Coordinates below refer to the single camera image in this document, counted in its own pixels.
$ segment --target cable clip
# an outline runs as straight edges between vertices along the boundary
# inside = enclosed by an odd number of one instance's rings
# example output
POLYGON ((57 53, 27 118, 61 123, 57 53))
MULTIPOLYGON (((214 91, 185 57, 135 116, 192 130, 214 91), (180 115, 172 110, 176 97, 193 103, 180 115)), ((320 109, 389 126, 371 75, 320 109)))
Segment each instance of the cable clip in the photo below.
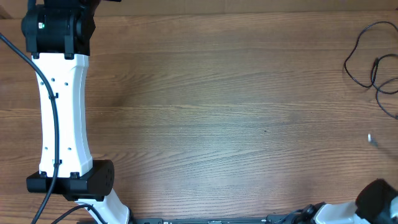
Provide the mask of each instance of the cable clip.
POLYGON ((55 96, 49 96, 50 100, 55 100, 58 98, 58 93, 55 93, 55 96))
POLYGON ((62 159, 60 159, 58 162, 54 162, 54 168, 60 167, 62 164, 62 159))

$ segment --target wood grain surface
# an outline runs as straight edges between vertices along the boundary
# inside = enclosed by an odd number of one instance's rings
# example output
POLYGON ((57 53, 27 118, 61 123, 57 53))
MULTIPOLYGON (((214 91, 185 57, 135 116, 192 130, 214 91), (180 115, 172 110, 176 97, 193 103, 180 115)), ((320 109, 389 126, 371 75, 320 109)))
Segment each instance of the wood grain surface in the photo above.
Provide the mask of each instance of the wood grain surface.
MULTIPOLYGON (((86 82, 90 151, 112 159, 137 217, 263 217, 354 200, 376 178, 398 187, 398 121, 343 72, 368 24, 392 12, 97 17, 86 82), (367 142, 371 133, 380 147, 367 142)), ((1 32, 25 49, 20 21, 1 32)), ((367 32, 349 69, 363 82, 398 34, 367 32)), ((0 44, 0 223, 29 223, 42 147, 32 69, 0 44)), ((381 63, 378 84, 398 76, 381 63)), ((397 88, 391 84, 388 88, 397 88)), ((398 112, 397 96, 381 96, 398 112)), ((41 223, 73 206, 51 197, 41 223)), ((85 211, 64 223, 87 219, 85 211)))

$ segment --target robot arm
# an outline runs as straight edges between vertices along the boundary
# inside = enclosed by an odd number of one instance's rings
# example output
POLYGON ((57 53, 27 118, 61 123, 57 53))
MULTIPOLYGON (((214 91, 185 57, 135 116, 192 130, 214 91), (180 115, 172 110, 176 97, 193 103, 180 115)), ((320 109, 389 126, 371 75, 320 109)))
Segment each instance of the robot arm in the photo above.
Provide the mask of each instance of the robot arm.
MULTIPOLYGON (((93 15, 99 0, 45 1, 22 21, 27 51, 56 97, 60 165, 53 193, 77 204, 92 205, 106 223, 131 223, 132 213, 113 190, 111 161, 93 160, 85 120, 85 80, 89 66, 93 15)), ((37 76, 42 112, 43 147, 39 171, 27 178, 29 192, 46 193, 54 171, 54 122, 49 94, 37 76)), ((89 210, 93 218, 98 217, 89 210)))
POLYGON ((297 215, 269 215, 266 224, 398 224, 398 192, 385 180, 365 187, 355 202, 307 205, 297 215))

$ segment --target black cable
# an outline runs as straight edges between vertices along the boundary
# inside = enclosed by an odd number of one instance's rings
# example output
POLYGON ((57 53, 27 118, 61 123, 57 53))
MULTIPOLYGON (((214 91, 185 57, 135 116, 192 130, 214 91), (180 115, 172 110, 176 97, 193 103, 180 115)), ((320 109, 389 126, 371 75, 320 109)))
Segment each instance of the black cable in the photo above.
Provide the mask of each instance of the black cable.
POLYGON ((101 217, 100 213, 94 208, 94 206, 89 205, 89 204, 84 204, 84 205, 78 205, 76 207, 73 207, 71 209, 69 209, 69 211, 65 212, 63 215, 61 215, 60 217, 58 217, 54 222, 52 222, 51 224, 56 224, 59 221, 63 220, 66 216, 68 216, 69 214, 71 214, 72 212, 81 209, 81 208, 87 208, 88 211, 92 210, 94 212, 94 214, 97 216, 98 220, 102 223, 102 224, 107 224, 105 222, 105 220, 101 217))
POLYGON ((358 85, 360 85, 360 86, 362 86, 362 87, 364 87, 364 88, 371 88, 371 87, 373 86, 373 87, 376 89, 376 101, 377 101, 378 105, 380 106, 380 108, 381 108, 386 114, 388 114, 389 116, 391 116, 392 118, 398 119, 398 115, 393 115, 393 114, 389 113, 389 112, 381 105, 381 103, 380 103, 380 101, 379 101, 379 92, 384 93, 384 94, 388 94, 388 95, 393 95, 393 94, 398 93, 398 90, 396 90, 396 91, 384 91, 384 90, 381 89, 384 85, 386 85, 386 84, 392 82, 393 80, 398 79, 398 77, 397 77, 397 78, 392 78, 392 79, 390 79, 390 80, 384 82, 384 83, 383 83, 382 85, 380 85, 380 86, 377 86, 377 85, 375 84, 375 82, 376 82, 376 76, 377 76, 377 70, 378 70, 378 68, 379 68, 380 61, 381 61, 382 59, 386 58, 386 57, 396 57, 396 58, 398 58, 398 54, 386 54, 386 55, 383 55, 382 57, 376 58, 376 59, 374 60, 373 66, 372 66, 372 70, 371 70, 371 76, 370 76, 371 84, 369 84, 369 85, 365 85, 365 84, 362 84, 361 82, 359 82, 356 78, 354 78, 354 76, 352 76, 352 74, 350 74, 350 72, 349 72, 348 69, 347 69, 347 61, 351 58, 351 56, 352 56, 353 53, 355 52, 356 48, 358 47, 359 39, 361 38, 362 34, 364 34, 369 28, 371 28, 372 26, 374 26, 374 25, 376 25, 376 24, 389 24, 389 25, 391 25, 392 27, 394 27, 396 31, 398 31, 398 27, 397 27, 395 24, 393 24, 393 23, 391 23, 391 22, 388 22, 388 21, 379 21, 379 22, 375 22, 375 23, 372 23, 371 25, 368 25, 367 27, 365 27, 365 29, 363 29, 363 30, 359 33, 358 38, 356 39, 356 43, 355 43, 354 49, 351 51, 351 53, 349 54, 349 56, 347 57, 347 59, 344 61, 344 69, 346 70, 346 73, 349 75, 349 77, 350 77, 352 80, 354 80, 358 85))
MULTIPOLYGON (((391 78, 390 80, 388 80, 388 81, 386 81, 385 83, 381 84, 381 85, 380 85, 380 88, 383 87, 385 84, 388 84, 388 83, 390 83, 390 82, 392 82, 392 81, 394 81, 394 80, 397 80, 397 79, 398 79, 398 77, 396 77, 396 78, 391 78)), ((380 108, 381 108, 384 112, 386 112, 386 114, 388 114, 391 118, 398 119, 398 115, 393 115, 393 114, 391 114, 390 112, 388 112, 388 111, 383 107, 383 105, 381 105, 381 103, 380 103, 380 101, 379 101, 379 89, 377 89, 377 91, 376 91, 376 101, 377 101, 378 105, 380 106, 380 108)))
POLYGON ((294 210, 293 212, 290 212, 289 214, 287 214, 284 218, 280 219, 279 221, 272 222, 272 223, 271 223, 271 222, 268 223, 268 215, 267 215, 267 217, 266 217, 266 220, 267 220, 266 224, 275 224, 275 223, 279 223, 279 222, 284 222, 289 216, 291 216, 291 215, 293 215, 293 214, 295 214, 295 213, 299 213, 299 212, 303 212, 303 210, 302 210, 302 209, 294 210))
POLYGON ((16 54, 18 54, 22 59, 25 60, 26 63, 28 63, 37 73, 37 75, 42 79, 47 91, 49 92, 49 98, 51 101, 51 107, 52 107, 52 114, 53 114, 53 119, 54 119, 54 142, 55 142, 55 159, 54 159, 54 173, 52 176, 52 181, 51 181, 51 185, 49 188, 49 191, 47 191, 47 194, 45 195, 43 202, 41 204, 41 206, 39 207, 35 217, 32 220, 32 224, 35 224, 37 222, 37 220, 39 219, 40 215, 42 214, 45 205, 47 204, 51 193, 54 190, 55 187, 55 182, 57 180, 57 176, 58 176, 58 168, 60 165, 60 145, 59 145, 59 139, 60 139, 60 135, 59 135, 59 126, 58 126, 58 112, 57 112, 57 105, 55 103, 55 96, 54 93, 51 89, 50 83, 49 81, 46 79, 46 77, 44 76, 44 74, 42 73, 42 71, 40 71, 40 69, 36 66, 36 64, 29 59, 28 57, 26 57, 26 55, 24 55, 24 53, 22 53, 14 44, 12 44, 9 40, 7 40, 7 38, 5 36, 3 36, 0 33, 0 39, 2 41, 4 41, 4 43, 6 43, 8 45, 8 47, 11 48, 11 50, 13 50, 16 54))
POLYGON ((27 0, 27 10, 34 9, 36 7, 36 0, 27 0))

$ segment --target tangled black wire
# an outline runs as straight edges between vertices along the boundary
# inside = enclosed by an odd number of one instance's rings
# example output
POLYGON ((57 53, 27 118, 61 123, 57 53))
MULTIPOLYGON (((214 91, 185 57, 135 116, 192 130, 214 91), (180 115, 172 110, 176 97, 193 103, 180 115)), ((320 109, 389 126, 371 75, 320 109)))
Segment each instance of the tangled black wire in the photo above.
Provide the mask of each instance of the tangled black wire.
POLYGON ((391 78, 390 80, 384 82, 384 83, 381 84, 380 86, 376 86, 376 84, 375 84, 376 75, 377 75, 377 70, 378 70, 378 68, 379 68, 379 63, 380 63, 380 61, 381 61, 382 59, 386 58, 386 57, 397 57, 397 58, 398 58, 398 54, 386 54, 386 55, 383 55, 382 57, 376 58, 376 59, 374 60, 374 62, 373 62, 373 67, 372 67, 372 70, 371 70, 371 83, 370 83, 369 85, 365 85, 365 84, 362 84, 361 82, 359 82, 356 78, 354 78, 354 77, 352 76, 352 74, 350 74, 350 72, 349 72, 348 69, 347 69, 347 61, 351 58, 351 56, 353 55, 354 51, 356 50, 356 48, 357 48, 357 46, 358 46, 358 44, 359 44, 359 39, 361 38, 362 34, 364 34, 369 28, 371 28, 372 26, 374 26, 374 25, 376 25, 376 24, 389 24, 389 25, 393 26, 393 27, 395 28, 396 31, 398 31, 398 27, 397 27, 395 24, 393 24, 392 22, 388 22, 388 21, 379 21, 379 22, 375 22, 375 23, 373 23, 373 24, 371 24, 371 25, 368 25, 365 29, 363 29, 363 30, 361 31, 361 33, 359 33, 359 36, 358 36, 358 38, 356 39, 356 43, 355 43, 355 47, 354 47, 353 51, 350 53, 350 55, 349 55, 349 56, 347 57, 347 59, 344 61, 344 69, 346 70, 346 72, 347 72, 347 74, 349 75, 349 77, 352 78, 358 85, 360 85, 360 86, 362 86, 362 87, 364 87, 364 88, 371 88, 371 87, 373 86, 373 87, 376 89, 376 101, 377 101, 378 105, 380 106, 380 108, 381 108, 384 112, 386 112, 386 114, 388 114, 390 117, 392 117, 392 118, 394 118, 394 119, 398 119, 398 115, 397 115, 397 114, 394 115, 394 114, 391 114, 390 112, 388 112, 388 111, 383 107, 383 105, 381 105, 381 103, 380 103, 380 101, 379 101, 379 92, 384 93, 384 94, 388 94, 388 95, 393 95, 393 94, 398 93, 398 90, 396 90, 396 91, 384 91, 384 90, 381 89, 384 85, 387 85, 388 83, 390 83, 390 82, 392 82, 392 81, 394 81, 394 80, 398 80, 398 77, 391 78))

